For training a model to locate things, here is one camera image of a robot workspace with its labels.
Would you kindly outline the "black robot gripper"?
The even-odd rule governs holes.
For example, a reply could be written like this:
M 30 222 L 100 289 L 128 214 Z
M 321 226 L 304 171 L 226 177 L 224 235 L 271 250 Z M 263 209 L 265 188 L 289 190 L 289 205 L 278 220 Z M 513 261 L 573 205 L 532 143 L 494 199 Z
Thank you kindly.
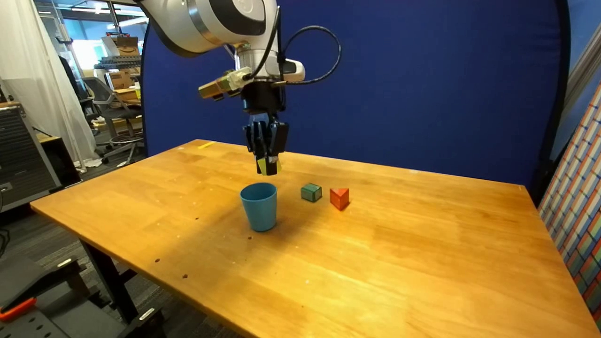
M 244 109 L 250 122 L 244 126 L 248 150 L 256 156 L 259 175 L 265 175 L 265 158 L 271 156 L 271 175 L 282 171 L 280 152 L 286 150 L 289 124 L 280 119 L 284 88 L 271 83 L 252 83 L 242 88 Z

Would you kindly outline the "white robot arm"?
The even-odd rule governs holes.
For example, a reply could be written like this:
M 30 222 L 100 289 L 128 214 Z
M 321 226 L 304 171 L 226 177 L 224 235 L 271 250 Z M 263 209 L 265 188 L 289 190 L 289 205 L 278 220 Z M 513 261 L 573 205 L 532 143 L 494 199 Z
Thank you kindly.
M 162 40 L 186 57 L 229 47 L 235 68 L 201 85 L 203 100 L 241 96 L 250 122 L 246 147 L 259 175 L 280 169 L 289 126 L 284 109 L 284 60 L 278 51 L 280 8 L 276 0 L 135 0 Z

